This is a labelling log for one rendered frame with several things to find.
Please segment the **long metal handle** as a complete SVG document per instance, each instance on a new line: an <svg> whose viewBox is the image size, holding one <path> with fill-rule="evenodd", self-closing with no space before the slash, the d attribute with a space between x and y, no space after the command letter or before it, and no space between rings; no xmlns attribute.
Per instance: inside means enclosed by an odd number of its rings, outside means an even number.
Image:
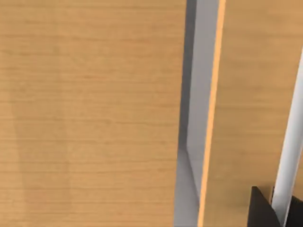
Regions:
<svg viewBox="0 0 303 227"><path fill-rule="evenodd" d="M303 48L299 60L291 108L271 203L281 227L285 227L286 225L302 149Z"/></svg>

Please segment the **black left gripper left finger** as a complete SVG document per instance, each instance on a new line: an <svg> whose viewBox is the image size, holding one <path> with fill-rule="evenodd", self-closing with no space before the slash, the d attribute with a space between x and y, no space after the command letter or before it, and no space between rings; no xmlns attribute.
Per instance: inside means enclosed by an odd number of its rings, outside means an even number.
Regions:
<svg viewBox="0 0 303 227"><path fill-rule="evenodd" d="M256 186L251 188L248 227L281 227L275 211Z"/></svg>

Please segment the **wooden cupboard door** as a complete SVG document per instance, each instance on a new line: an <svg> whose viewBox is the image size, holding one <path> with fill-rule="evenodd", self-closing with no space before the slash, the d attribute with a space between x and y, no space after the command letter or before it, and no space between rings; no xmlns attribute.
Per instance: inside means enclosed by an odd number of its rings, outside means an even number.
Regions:
<svg viewBox="0 0 303 227"><path fill-rule="evenodd" d="M303 47L303 0L219 0L198 227L246 227L270 198Z"/></svg>

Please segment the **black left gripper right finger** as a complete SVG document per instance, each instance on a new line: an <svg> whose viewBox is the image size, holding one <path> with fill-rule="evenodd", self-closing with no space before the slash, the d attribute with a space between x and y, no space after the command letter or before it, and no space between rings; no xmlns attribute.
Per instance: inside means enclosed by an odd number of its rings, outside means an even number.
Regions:
<svg viewBox="0 0 303 227"><path fill-rule="evenodd" d="M303 201L292 196L285 227L303 227Z"/></svg>

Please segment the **wooden cupboard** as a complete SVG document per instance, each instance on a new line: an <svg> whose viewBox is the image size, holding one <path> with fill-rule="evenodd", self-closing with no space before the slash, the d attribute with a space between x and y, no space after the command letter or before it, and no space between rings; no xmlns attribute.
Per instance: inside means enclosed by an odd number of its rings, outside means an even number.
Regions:
<svg viewBox="0 0 303 227"><path fill-rule="evenodd" d="M0 227L174 227L192 28L217 0L0 0Z"/></svg>

